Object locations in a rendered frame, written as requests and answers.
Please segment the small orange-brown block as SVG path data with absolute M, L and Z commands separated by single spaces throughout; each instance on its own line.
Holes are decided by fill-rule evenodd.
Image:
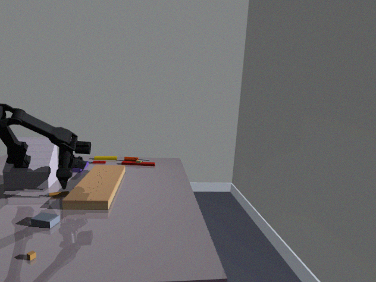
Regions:
M 32 260 L 32 259 L 35 259 L 35 257 L 36 257 L 36 252 L 35 251 L 30 251 L 29 253 L 27 253 L 27 259 L 28 260 Z

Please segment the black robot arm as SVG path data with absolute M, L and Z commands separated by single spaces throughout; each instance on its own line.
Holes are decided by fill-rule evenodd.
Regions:
M 11 118 L 7 118 L 5 111 L 12 112 Z M 18 141 L 10 129 L 10 125 L 24 126 L 42 134 L 59 147 L 59 153 L 61 154 L 71 154 L 73 151 L 79 154 L 90 154 L 91 142 L 78 141 L 78 136 L 68 129 L 54 127 L 32 117 L 22 109 L 0 104 L 0 138 L 7 147 L 8 158 L 6 162 L 14 164 L 13 168 L 28 168 L 31 157 L 26 155 L 29 146 L 26 142 Z M 86 162 L 83 161 L 82 157 L 76 158 L 73 155 L 72 168 L 77 167 L 84 170 L 85 166 Z

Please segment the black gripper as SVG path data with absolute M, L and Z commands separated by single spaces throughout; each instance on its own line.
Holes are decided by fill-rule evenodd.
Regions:
M 56 177 L 58 178 L 63 189 L 66 188 L 67 181 L 73 175 L 72 171 L 73 153 L 61 154 L 59 153 L 59 169 L 56 171 Z

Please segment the tan rectangular floor panel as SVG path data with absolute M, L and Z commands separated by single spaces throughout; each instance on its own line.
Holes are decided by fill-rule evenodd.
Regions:
M 95 165 L 62 201 L 67 210 L 108 210 L 125 165 Z

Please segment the orange-handled awl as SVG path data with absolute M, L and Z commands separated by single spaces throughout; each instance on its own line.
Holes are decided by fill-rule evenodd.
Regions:
M 138 160 L 145 160 L 145 161 L 149 161 L 148 159 L 139 159 L 139 158 L 136 158 L 136 157 L 124 157 L 124 161 L 138 161 Z

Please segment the purple tray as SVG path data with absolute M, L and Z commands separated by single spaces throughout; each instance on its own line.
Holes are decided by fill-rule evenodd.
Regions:
M 88 161 L 85 161 L 85 162 L 86 162 L 86 166 L 85 166 L 85 168 L 86 168 L 89 165 L 89 162 Z M 80 168 L 73 168 L 72 171 L 74 173 L 81 173 L 82 172 L 82 170 Z

